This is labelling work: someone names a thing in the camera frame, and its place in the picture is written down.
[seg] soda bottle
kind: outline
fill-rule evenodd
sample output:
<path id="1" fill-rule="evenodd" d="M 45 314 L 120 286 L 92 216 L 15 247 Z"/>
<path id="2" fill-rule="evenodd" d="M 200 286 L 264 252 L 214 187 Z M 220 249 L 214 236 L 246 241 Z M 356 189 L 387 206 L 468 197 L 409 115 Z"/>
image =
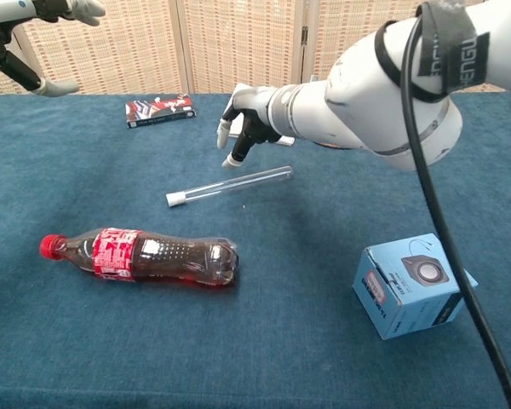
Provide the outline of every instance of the soda bottle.
<path id="1" fill-rule="evenodd" d="M 67 238 L 50 234 L 40 253 L 67 260 L 101 279 L 121 281 L 187 280 L 201 285 L 233 283 L 237 246 L 229 239 L 182 239 L 159 233 L 99 228 Z"/>

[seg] glass tube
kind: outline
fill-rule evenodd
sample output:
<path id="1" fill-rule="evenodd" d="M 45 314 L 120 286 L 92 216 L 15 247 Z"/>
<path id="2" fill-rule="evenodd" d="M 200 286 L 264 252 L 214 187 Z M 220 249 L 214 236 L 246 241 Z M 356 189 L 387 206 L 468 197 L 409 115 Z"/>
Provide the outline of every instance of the glass tube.
<path id="1" fill-rule="evenodd" d="M 270 181 L 282 181 L 290 179 L 293 176 L 293 169 L 291 166 L 283 166 L 281 168 L 264 170 L 262 172 L 253 173 L 251 175 L 235 177 L 227 181 L 219 181 L 202 187 L 195 187 L 192 189 L 168 193 L 167 201 L 169 207 L 183 205 L 184 203 L 192 202 L 194 200 L 216 196 L 220 193 L 231 192 L 233 190 L 243 189 L 245 187 L 268 183 Z"/>

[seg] black cable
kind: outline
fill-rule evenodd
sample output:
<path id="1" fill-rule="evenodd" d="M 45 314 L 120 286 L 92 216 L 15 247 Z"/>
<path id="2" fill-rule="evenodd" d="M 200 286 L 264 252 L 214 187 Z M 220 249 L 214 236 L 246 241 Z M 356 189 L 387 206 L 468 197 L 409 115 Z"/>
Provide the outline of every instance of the black cable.
<path id="1" fill-rule="evenodd" d="M 469 313 L 479 331 L 479 334 L 483 340 L 483 344 L 486 347 L 486 351 L 491 358 L 494 370 L 498 376 L 498 379 L 502 385 L 503 393 L 507 399 L 508 405 L 511 408 L 511 374 L 502 356 L 502 352 L 494 339 L 491 329 L 486 322 L 486 318 L 479 305 L 479 301 L 474 294 L 472 286 L 469 284 L 468 276 L 460 261 L 460 257 L 456 251 L 456 247 L 452 241 L 449 228 L 446 225 L 445 218 L 439 207 L 437 195 L 433 190 L 432 179 L 429 175 L 428 166 L 422 145 L 418 138 L 418 129 L 416 128 L 415 113 L 413 107 L 413 83 L 412 83 L 412 65 L 414 60 L 414 54 L 418 40 L 422 35 L 422 17 L 419 16 L 416 19 L 415 25 L 409 36 L 409 40 L 405 46 L 405 53 L 403 56 L 402 69 L 401 69 L 401 103 L 403 105 L 403 116 L 405 120 L 405 127 L 407 129 L 407 135 L 411 144 L 411 150 L 413 159 L 415 160 L 416 171 L 418 178 L 422 185 L 422 190 L 428 204 L 429 212 L 431 213 L 433 224 L 439 235 L 439 239 L 445 250 L 447 259 L 452 267 L 452 272 L 456 278 L 456 282 L 460 288 L 460 292 L 468 307 Z"/>

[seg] fabric surface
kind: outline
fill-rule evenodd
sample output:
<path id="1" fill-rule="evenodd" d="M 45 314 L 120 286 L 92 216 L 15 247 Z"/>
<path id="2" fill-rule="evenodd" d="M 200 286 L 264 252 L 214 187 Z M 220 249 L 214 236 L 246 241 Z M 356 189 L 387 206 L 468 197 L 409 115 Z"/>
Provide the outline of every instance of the fabric surface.
<path id="1" fill-rule="evenodd" d="M 224 170 L 228 95 L 130 130 L 124 103 L 142 96 L 0 96 L 0 408 L 505 407 L 466 309 L 382 341 L 353 292 L 364 247 L 433 232 L 416 174 L 308 141 Z M 453 99 L 464 129 L 433 181 L 511 368 L 511 93 Z M 290 181 L 165 201 L 287 164 Z M 106 226 L 228 237 L 238 282 L 100 281 L 39 255 L 48 233 Z"/>

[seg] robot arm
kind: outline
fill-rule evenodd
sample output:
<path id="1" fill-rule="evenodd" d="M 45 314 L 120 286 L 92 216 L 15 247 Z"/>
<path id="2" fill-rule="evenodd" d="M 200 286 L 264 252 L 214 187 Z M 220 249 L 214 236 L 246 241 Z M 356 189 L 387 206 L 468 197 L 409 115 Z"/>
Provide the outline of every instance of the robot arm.
<path id="1" fill-rule="evenodd" d="M 7 51 L 6 44 L 11 42 L 15 26 L 33 18 L 50 23 L 63 18 L 98 26 L 96 17 L 104 15 L 104 6 L 98 0 L 0 0 L 0 71 L 34 94 L 62 96 L 77 92 L 78 85 L 73 81 L 54 84 L 40 78 L 22 60 Z"/>
<path id="2" fill-rule="evenodd" d="M 483 82 L 511 90 L 511 0 L 491 0 L 458 10 L 447 9 L 458 8 L 458 1 L 427 3 L 442 8 L 428 14 L 446 14 L 446 19 L 438 21 L 444 25 L 440 48 L 432 49 L 432 37 L 428 48 L 424 43 L 428 39 L 423 37 L 413 66 L 413 73 L 418 74 L 413 76 L 416 124 L 426 161 L 433 164 L 456 145 L 462 131 L 462 116 L 449 97 L 451 92 Z M 325 81 L 266 88 L 264 93 L 257 92 L 258 88 L 235 93 L 221 119 L 218 147 L 226 145 L 230 123 L 239 113 L 244 115 L 243 133 L 223 166 L 240 166 L 254 144 L 287 135 L 365 149 L 397 169 L 414 170 L 399 74 L 415 20 L 388 22 L 359 40 L 337 60 Z M 471 30 L 471 37 L 458 37 L 461 33 L 454 32 L 462 28 L 458 21 L 463 22 L 464 33 Z M 445 44 L 449 32 L 454 35 Z M 445 61 L 445 54 L 436 52 L 446 45 L 457 52 L 457 60 Z M 443 62 L 456 69 L 455 78 L 451 70 L 441 70 Z M 251 123 L 258 123 L 256 135 Z"/>

